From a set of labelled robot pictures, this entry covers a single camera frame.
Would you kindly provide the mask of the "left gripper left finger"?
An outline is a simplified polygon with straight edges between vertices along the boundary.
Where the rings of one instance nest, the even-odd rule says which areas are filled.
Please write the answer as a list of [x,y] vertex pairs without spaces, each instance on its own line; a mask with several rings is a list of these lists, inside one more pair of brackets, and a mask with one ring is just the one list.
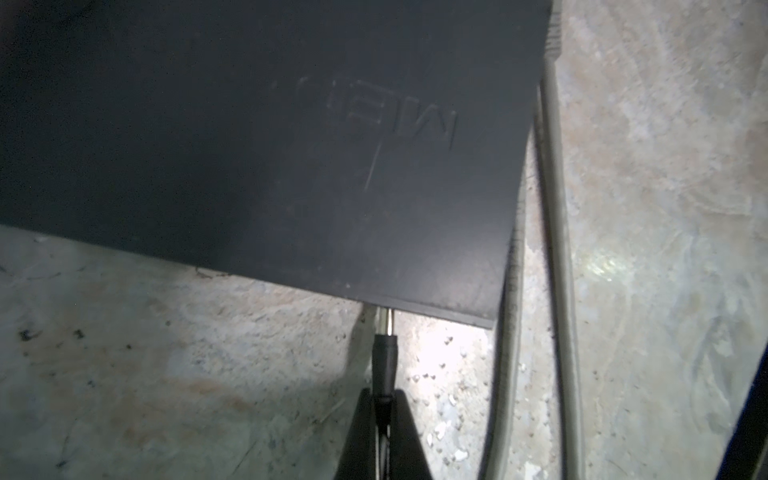
[[374,396],[363,389],[356,404],[335,480],[377,480],[378,428]]

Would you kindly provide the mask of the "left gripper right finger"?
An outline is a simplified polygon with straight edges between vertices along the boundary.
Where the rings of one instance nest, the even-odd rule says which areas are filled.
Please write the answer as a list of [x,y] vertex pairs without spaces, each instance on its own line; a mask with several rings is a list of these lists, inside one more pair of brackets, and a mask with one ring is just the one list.
[[389,467],[392,480],[432,479],[409,402],[403,390],[396,390],[392,400]]

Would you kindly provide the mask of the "black adapter with cable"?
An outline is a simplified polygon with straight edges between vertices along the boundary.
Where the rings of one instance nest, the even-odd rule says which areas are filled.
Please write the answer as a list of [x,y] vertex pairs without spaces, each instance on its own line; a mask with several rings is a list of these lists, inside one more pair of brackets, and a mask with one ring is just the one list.
[[376,421],[381,428],[390,423],[391,404],[395,397],[399,349],[394,326],[395,311],[390,308],[380,308],[372,348],[371,385]]

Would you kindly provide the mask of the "large black network switch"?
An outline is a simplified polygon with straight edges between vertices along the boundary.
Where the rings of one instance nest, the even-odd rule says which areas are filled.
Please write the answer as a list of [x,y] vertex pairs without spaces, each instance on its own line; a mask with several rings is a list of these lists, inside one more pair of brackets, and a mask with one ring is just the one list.
[[489,328],[548,1],[5,1],[1,221]]

